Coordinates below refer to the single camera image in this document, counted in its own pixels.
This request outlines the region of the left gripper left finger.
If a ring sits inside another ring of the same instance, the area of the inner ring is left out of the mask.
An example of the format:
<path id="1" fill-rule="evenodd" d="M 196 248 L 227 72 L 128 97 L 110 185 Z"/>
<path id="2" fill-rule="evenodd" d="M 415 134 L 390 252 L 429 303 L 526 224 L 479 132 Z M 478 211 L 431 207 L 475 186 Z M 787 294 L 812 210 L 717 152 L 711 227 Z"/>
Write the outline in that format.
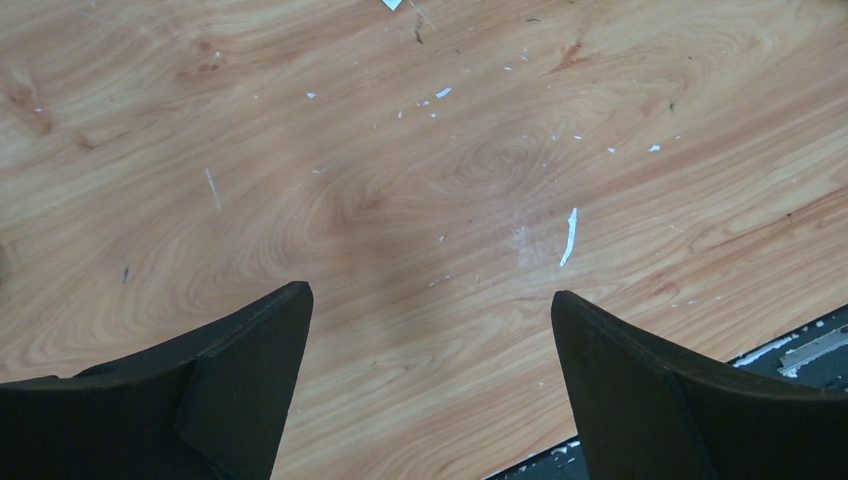
<path id="1" fill-rule="evenodd" d="M 5 479 L 267 479 L 310 329 L 308 283 L 61 378 L 1 386 Z"/>

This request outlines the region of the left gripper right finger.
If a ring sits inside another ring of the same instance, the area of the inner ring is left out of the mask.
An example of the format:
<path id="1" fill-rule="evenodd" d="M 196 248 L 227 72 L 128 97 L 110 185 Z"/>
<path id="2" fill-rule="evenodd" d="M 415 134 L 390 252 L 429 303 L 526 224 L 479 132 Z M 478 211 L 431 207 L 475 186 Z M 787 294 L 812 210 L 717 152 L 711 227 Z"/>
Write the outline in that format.
<path id="1" fill-rule="evenodd" d="M 847 396 L 733 367 L 571 291 L 552 330 L 593 479 L 843 479 Z"/>

